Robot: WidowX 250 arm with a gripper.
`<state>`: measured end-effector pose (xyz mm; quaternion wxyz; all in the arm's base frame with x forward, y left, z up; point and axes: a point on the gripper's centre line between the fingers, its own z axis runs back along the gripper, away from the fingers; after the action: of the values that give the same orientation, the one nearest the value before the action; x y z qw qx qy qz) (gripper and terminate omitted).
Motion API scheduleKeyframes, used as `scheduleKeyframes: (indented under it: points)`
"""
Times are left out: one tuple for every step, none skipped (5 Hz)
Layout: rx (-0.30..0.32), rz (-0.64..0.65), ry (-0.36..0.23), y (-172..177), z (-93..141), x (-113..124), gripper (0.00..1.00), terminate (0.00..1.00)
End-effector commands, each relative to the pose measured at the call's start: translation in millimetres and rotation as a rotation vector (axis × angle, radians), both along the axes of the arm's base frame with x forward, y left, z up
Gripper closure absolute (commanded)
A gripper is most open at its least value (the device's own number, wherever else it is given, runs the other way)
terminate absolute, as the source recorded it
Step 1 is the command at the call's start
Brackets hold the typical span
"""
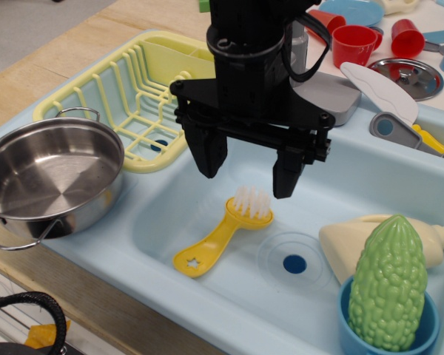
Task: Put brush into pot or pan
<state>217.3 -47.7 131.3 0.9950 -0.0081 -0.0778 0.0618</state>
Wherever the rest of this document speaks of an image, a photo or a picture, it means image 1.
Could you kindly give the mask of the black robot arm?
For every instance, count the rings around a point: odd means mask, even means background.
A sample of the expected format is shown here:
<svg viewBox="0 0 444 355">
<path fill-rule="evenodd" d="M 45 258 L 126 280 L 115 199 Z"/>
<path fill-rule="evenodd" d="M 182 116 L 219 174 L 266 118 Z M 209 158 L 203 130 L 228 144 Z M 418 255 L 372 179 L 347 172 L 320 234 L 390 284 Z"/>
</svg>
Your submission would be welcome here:
<svg viewBox="0 0 444 355">
<path fill-rule="evenodd" d="M 308 81 L 316 69 L 292 68 L 293 24 L 332 37 L 309 14 L 310 1 L 211 1 L 206 44 L 215 77 L 174 82 L 177 122 L 199 171 L 216 176 L 227 156 L 227 141 L 274 149 L 273 194 L 290 197 L 308 164 L 330 150 L 334 116 L 301 98 L 293 82 Z"/>
</svg>

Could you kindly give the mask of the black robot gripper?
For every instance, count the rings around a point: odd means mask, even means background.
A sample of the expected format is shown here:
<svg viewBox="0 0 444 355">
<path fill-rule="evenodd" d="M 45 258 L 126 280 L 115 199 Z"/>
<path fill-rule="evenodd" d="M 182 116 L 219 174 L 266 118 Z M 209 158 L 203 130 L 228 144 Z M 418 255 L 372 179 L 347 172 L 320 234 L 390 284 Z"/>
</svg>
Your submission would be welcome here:
<svg viewBox="0 0 444 355">
<path fill-rule="evenodd" d="M 226 160 L 227 139 L 277 151 L 273 194 L 292 196 L 305 164 L 325 161 L 330 150 L 333 115 L 301 98 L 291 79 L 310 72 L 292 69 L 292 39 L 238 44 L 227 38 L 208 41 L 215 77 L 175 81 L 175 111 L 198 170 L 213 178 Z"/>
</svg>

